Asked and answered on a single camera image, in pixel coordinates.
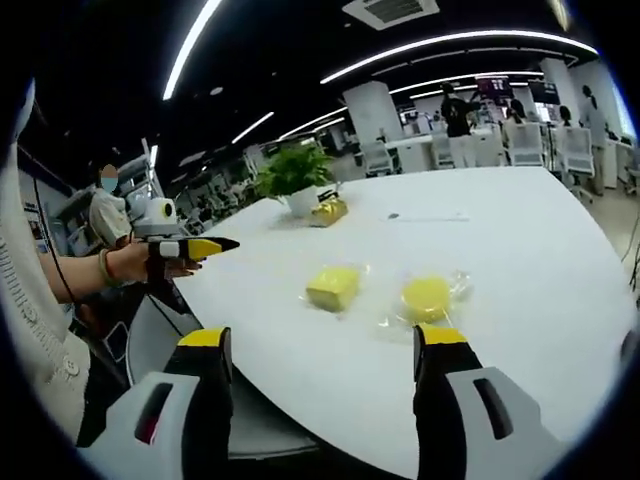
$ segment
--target black shirt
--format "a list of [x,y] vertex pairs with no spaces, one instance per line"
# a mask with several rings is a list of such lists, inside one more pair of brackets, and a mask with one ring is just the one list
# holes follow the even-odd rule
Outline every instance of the black shirt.
[[447,121],[447,135],[449,137],[462,137],[471,135],[467,113],[477,109],[477,103],[467,103],[456,97],[445,98],[442,102],[442,116]]

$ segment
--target ceiling light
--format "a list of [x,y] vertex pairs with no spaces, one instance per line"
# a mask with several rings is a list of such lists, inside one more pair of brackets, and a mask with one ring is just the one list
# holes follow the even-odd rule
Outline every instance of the ceiling light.
[[196,18],[196,21],[191,27],[191,30],[189,30],[187,38],[182,44],[182,48],[180,48],[178,58],[176,58],[176,63],[173,64],[171,75],[169,75],[169,81],[167,82],[167,86],[164,89],[164,95],[162,96],[163,100],[169,100],[173,96],[173,91],[176,88],[176,84],[178,83],[178,79],[180,78],[180,74],[182,73],[182,69],[187,62],[187,58],[189,57],[193,46],[196,44],[198,37],[204,29],[204,26],[207,24],[207,22],[211,18],[211,15],[213,15],[213,12],[216,11],[221,2],[222,0],[208,0],[202,11],[200,12],[200,15],[198,15],[198,18]]
[[335,125],[336,123],[344,122],[344,117],[336,118],[335,120],[331,120],[329,123],[325,123],[324,125],[320,125],[318,128],[314,128],[312,131],[316,133],[323,128],[330,127],[331,125]]
[[482,78],[482,77],[499,77],[499,76],[507,76],[507,75],[529,75],[533,77],[542,77],[544,73],[542,72],[485,72],[485,73],[470,73],[468,75],[458,75],[456,77],[447,77],[440,78],[438,80],[429,80],[428,82],[416,83],[415,85],[408,85],[406,87],[396,88],[395,90],[391,90],[389,93],[399,93],[404,92],[406,90],[412,90],[414,88],[426,87],[427,85],[434,85],[443,82],[452,82],[454,80],[464,80],[466,78]]
[[199,160],[200,158],[202,158],[205,153],[206,153],[206,150],[203,150],[202,152],[198,152],[198,153],[194,153],[193,155],[189,155],[188,157],[183,158],[178,166],[179,167],[184,167],[185,165],[188,165],[191,162],[195,162],[196,160]]
[[151,154],[149,155],[149,165],[151,168],[155,168],[156,166],[156,158],[158,157],[158,146],[154,145],[151,147]]
[[254,128],[256,128],[258,125],[260,125],[263,122],[266,122],[267,120],[269,120],[271,117],[273,116],[273,112],[269,112],[267,113],[264,117],[262,117],[260,120],[258,120],[256,123],[254,123],[253,125],[251,125],[249,128],[247,128],[244,132],[242,132],[240,135],[238,135],[236,138],[234,138],[231,143],[238,143],[238,141],[244,137],[247,133],[249,133],[251,130],[253,130]]
[[476,32],[454,33],[451,35],[444,35],[441,37],[427,38],[425,40],[420,40],[418,42],[408,43],[400,47],[392,48],[391,50],[380,52],[369,58],[365,58],[364,60],[354,63],[353,65],[350,65],[347,68],[343,68],[342,70],[332,73],[328,77],[323,78],[320,81],[320,83],[324,85],[326,83],[329,83],[335,80],[336,78],[340,78],[343,75],[346,75],[347,73],[350,73],[350,72],[353,72],[354,70],[362,68],[365,65],[369,65],[370,63],[377,62],[378,60],[382,60],[383,58],[387,58],[392,55],[396,55],[398,53],[406,52],[408,50],[413,50],[414,48],[425,47],[427,45],[434,45],[436,43],[450,42],[454,40],[482,38],[482,37],[523,37],[523,38],[538,38],[541,40],[551,40],[558,43],[572,45],[574,47],[578,47],[598,55],[598,51],[595,48],[585,43],[578,42],[577,40],[572,40],[570,38],[561,37],[559,35],[552,35],[550,33],[530,32],[527,30],[480,30]]
[[309,125],[313,125],[314,123],[319,122],[321,120],[324,120],[325,118],[329,118],[329,117],[335,115],[336,113],[344,112],[346,109],[347,109],[347,107],[339,108],[338,110],[335,110],[335,111],[333,111],[331,113],[327,113],[326,115],[322,115],[321,117],[315,118],[315,119],[311,120],[310,122],[305,123],[304,125],[300,125],[299,127],[294,128],[290,132],[287,132],[284,135],[280,135],[280,138],[278,138],[278,141],[284,140],[289,135],[293,135],[294,133],[299,132],[303,128],[307,128]]
[[171,180],[171,183],[176,183],[179,182],[180,180],[182,180],[183,178],[185,178],[187,176],[186,173],[183,173],[182,175],[180,175],[179,177],[174,178],[173,180]]
[[[461,92],[464,90],[475,90],[476,88],[478,88],[477,85],[466,85],[464,87],[456,87],[454,88],[454,90],[456,92]],[[412,99],[415,98],[424,98],[424,97],[432,97],[434,95],[442,95],[444,92],[442,90],[434,90],[433,92],[427,92],[427,93],[420,93],[418,95],[411,95]]]

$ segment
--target wrist bracelet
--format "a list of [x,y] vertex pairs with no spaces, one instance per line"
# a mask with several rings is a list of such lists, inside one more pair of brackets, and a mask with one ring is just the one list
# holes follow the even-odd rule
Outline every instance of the wrist bracelet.
[[109,267],[107,265],[107,253],[109,253],[109,250],[100,250],[100,253],[98,254],[100,273],[102,274],[102,279],[109,287],[118,287],[121,282],[113,278],[109,272]]

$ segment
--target yellow sponge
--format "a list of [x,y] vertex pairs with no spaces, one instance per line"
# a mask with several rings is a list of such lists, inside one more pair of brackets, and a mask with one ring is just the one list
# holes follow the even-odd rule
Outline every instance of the yellow sponge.
[[355,268],[328,267],[307,285],[309,300],[330,312],[345,310],[358,293],[360,272]]
[[402,300],[413,325],[441,320],[449,312],[449,284],[437,276],[413,280],[402,290]]

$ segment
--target monitor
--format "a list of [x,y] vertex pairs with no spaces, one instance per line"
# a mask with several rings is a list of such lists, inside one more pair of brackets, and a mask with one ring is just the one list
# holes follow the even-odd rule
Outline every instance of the monitor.
[[476,83],[482,98],[490,100],[513,98],[509,77],[480,77],[476,78]]
[[529,89],[534,103],[546,105],[560,105],[560,97],[555,83],[530,81]]

